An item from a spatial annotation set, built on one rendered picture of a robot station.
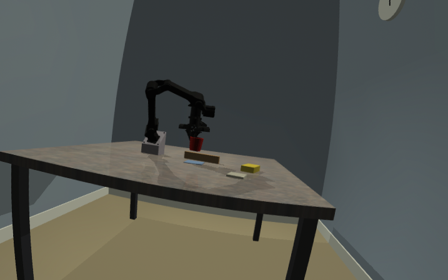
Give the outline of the red cup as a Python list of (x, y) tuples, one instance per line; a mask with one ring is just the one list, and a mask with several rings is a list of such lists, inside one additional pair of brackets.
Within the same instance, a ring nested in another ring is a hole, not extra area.
[(191, 151), (200, 151), (202, 147), (203, 138), (195, 138), (190, 136), (190, 142), (189, 142), (189, 150)]

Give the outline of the cream flat bar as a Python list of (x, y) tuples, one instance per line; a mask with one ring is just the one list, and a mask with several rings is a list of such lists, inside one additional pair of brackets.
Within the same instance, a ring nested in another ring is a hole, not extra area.
[(247, 177), (247, 174), (239, 174), (236, 172), (230, 172), (230, 173), (226, 174), (226, 177), (244, 179)]

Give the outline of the yellow rectangular block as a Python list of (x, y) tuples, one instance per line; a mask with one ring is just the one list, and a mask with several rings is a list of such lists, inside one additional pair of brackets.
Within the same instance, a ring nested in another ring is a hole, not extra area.
[(245, 164), (241, 166), (241, 171), (246, 173), (255, 173), (258, 172), (260, 169), (260, 166), (254, 165), (254, 164)]

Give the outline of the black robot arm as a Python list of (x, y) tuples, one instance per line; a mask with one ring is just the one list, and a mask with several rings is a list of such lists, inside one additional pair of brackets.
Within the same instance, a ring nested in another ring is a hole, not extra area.
[(148, 100), (148, 124), (146, 125), (145, 137), (148, 138), (147, 142), (157, 143), (160, 136), (157, 133), (159, 127), (159, 118), (155, 117), (156, 110), (156, 95), (163, 93), (164, 91), (170, 91), (184, 99), (187, 99), (190, 104), (188, 106), (191, 108), (191, 114), (201, 115), (205, 117), (214, 117), (215, 106), (209, 106), (205, 104), (204, 97), (202, 93), (196, 91), (188, 91), (184, 87), (175, 84), (170, 80), (155, 80), (149, 81), (146, 86), (146, 97)]

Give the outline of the wooden plank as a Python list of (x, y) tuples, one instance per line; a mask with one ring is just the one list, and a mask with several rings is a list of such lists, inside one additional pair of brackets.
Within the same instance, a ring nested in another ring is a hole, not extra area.
[(207, 162), (207, 163), (219, 164), (220, 156), (213, 156), (213, 155), (209, 155), (209, 154), (201, 154), (201, 153), (197, 153), (197, 152), (185, 151), (184, 158), (192, 159), (192, 160), (196, 160), (196, 161), (203, 161), (203, 162)]

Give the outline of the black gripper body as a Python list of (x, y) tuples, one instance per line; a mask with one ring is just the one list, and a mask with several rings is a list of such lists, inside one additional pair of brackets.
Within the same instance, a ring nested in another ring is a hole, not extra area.
[(191, 114), (191, 116), (189, 116), (189, 118), (190, 118), (189, 124), (180, 124), (179, 128), (186, 129), (189, 131), (194, 130), (194, 131), (198, 131), (198, 132), (201, 132), (201, 131), (210, 132), (209, 127), (199, 125), (200, 119), (202, 120), (201, 116)]

